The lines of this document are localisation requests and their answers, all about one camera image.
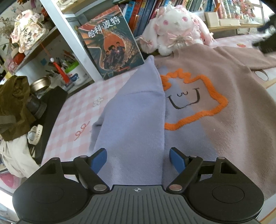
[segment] pink bow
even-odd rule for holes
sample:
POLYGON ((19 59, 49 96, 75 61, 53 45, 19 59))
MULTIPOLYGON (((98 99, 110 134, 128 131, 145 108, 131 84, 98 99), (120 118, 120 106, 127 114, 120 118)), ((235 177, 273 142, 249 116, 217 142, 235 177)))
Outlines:
POLYGON ((148 45, 148 47, 150 47, 152 45, 152 40, 147 41, 143 37, 139 37, 139 39, 142 40, 143 42, 145 42, 148 45))
POLYGON ((187 43, 191 42, 191 40, 193 39, 192 31, 193 31, 193 27, 190 29, 187 29, 183 34, 178 36, 172 33, 168 33, 168 38, 171 41, 171 45, 169 45, 168 48, 174 45, 177 45, 179 47, 180 44, 187 45, 187 43))

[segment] metal screw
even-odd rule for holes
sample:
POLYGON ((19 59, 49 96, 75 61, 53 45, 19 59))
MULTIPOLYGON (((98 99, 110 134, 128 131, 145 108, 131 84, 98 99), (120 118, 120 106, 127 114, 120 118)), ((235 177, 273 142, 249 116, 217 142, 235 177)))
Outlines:
POLYGON ((107 186, 105 186, 104 184, 97 184, 96 186, 94 186, 95 191, 104 191, 106 189, 107 189, 107 186))
POLYGON ((172 184, 171 186, 169 186, 169 189, 171 191, 181 191, 182 190, 182 186, 179 184, 172 184))

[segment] harry potter book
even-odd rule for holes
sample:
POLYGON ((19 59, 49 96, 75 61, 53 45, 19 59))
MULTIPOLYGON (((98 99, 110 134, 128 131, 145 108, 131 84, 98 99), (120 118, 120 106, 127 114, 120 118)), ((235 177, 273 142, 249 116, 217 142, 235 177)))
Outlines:
POLYGON ((79 28, 104 79, 144 63, 141 52, 118 5, 79 28))

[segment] white stuffed toy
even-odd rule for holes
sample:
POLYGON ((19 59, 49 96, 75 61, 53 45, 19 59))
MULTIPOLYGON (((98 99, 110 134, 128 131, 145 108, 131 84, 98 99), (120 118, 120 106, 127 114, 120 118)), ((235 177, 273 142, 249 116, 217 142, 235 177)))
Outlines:
POLYGON ((140 45, 145 53, 158 49, 163 56, 170 55, 175 49, 199 43, 209 45, 213 41, 205 23, 197 15, 182 5, 170 4, 160 7, 156 17, 149 21, 140 36, 140 45))

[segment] bed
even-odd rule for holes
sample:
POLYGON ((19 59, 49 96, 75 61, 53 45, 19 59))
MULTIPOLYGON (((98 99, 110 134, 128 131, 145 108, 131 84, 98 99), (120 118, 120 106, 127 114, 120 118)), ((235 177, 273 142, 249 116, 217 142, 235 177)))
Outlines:
MULTIPOLYGON (((211 47, 232 46, 252 47, 253 41, 262 34, 242 35, 216 39, 211 47)), ((95 82, 70 97, 63 105, 53 127, 42 164, 52 157, 61 161, 72 161, 75 157, 88 153, 91 127, 97 121, 104 107, 137 69, 113 77, 106 81, 95 82)), ((276 68, 255 71, 253 77, 276 101, 276 68)), ((261 223, 276 223, 276 195, 268 199, 258 217, 261 223)))

